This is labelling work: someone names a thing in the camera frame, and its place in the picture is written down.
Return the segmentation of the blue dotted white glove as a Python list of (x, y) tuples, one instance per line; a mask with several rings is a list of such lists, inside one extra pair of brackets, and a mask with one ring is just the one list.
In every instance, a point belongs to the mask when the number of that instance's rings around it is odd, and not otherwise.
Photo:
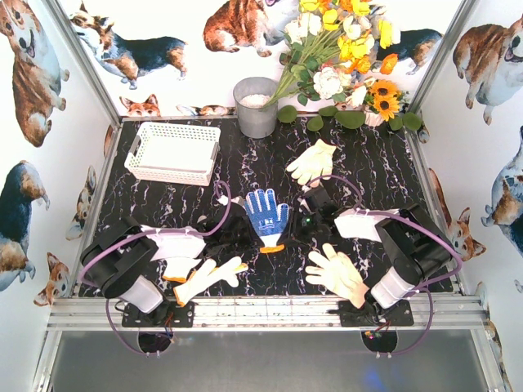
[(247, 194), (244, 208), (262, 247), (280, 245), (289, 218), (288, 204), (278, 204), (273, 189), (257, 189)]

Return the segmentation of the white knit glove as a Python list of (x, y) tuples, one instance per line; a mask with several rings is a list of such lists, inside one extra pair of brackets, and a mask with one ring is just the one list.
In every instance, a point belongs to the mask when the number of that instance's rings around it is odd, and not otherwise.
[(276, 245), (276, 246), (273, 246), (273, 247), (262, 247), (260, 249), (260, 253), (262, 253), (262, 254), (270, 254), (270, 253), (281, 252), (284, 249), (285, 249), (285, 246), (283, 244), (280, 244), (280, 245)]

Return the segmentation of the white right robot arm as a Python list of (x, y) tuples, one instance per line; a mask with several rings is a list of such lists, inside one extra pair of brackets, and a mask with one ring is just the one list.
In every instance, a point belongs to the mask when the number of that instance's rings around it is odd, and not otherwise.
[(315, 251), (306, 281), (327, 288), (358, 310), (379, 312), (420, 292), (431, 276), (456, 257), (430, 216), (417, 204), (392, 210), (340, 208), (319, 187), (308, 190), (289, 216), (284, 239), (307, 241), (316, 233), (381, 243), (391, 265), (373, 285), (365, 283), (349, 256), (328, 245)]

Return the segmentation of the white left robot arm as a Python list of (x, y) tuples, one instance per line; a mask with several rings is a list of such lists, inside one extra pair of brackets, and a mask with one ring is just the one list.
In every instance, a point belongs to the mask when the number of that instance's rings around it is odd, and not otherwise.
[(213, 257), (230, 247), (249, 246), (253, 240), (249, 225), (238, 203), (226, 206), (220, 220), (203, 218), (196, 228), (154, 228), (123, 218), (83, 251), (78, 278), (106, 299), (119, 298), (152, 314), (165, 299), (144, 271), (152, 262), (164, 260), (168, 264), (163, 277), (177, 283), (174, 296), (184, 306), (220, 281), (238, 286), (239, 274), (248, 270), (242, 258), (233, 256), (219, 265)]

